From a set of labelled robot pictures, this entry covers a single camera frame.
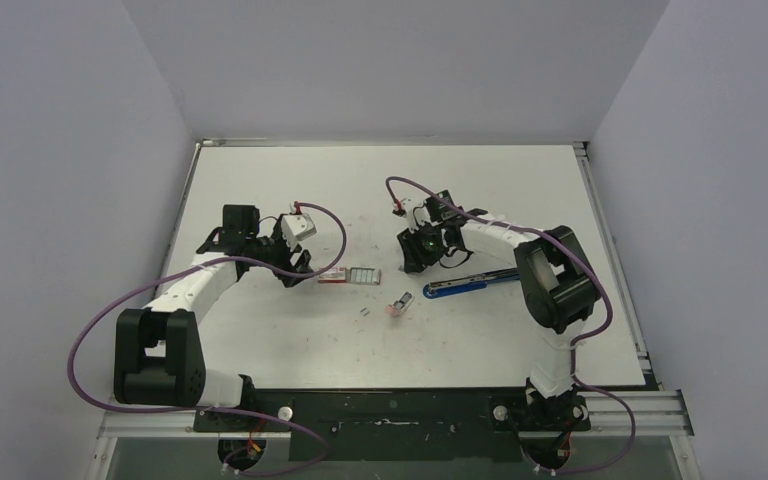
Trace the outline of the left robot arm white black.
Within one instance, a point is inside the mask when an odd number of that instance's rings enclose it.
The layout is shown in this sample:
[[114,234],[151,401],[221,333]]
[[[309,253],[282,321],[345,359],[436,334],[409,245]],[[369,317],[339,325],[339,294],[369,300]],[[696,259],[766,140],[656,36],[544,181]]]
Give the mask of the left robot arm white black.
[[250,266],[247,259],[276,268],[290,288],[311,273],[304,239],[316,232],[306,213],[278,216],[270,234],[261,235],[260,211],[252,205],[226,205],[222,223],[199,246],[194,271],[175,280],[141,309],[117,318],[114,396],[122,404],[163,407],[219,407],[230,428],[242,431],[257,420],[259,405],[247,396],[249,377],[206,366],[199,323],[222,294]]

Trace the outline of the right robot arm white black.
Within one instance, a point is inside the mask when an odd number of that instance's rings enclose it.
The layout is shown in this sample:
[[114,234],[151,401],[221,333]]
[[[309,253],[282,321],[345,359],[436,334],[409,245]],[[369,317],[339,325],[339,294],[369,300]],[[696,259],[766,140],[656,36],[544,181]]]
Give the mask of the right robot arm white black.
[[589,276],[590,263],[566,226],[523,233],[482,209],[455,212],[445,205],[450,199],[442,191],[421,202],[396,201],[395,215],[407,222],[397,236],[402,269],[421,273],[459,252],[514,264],[541,340],[538,360],[526,379],[525,414],[535,427],[551,428],[565,415],[562,397],[574,389],[573,340],[602,298]]

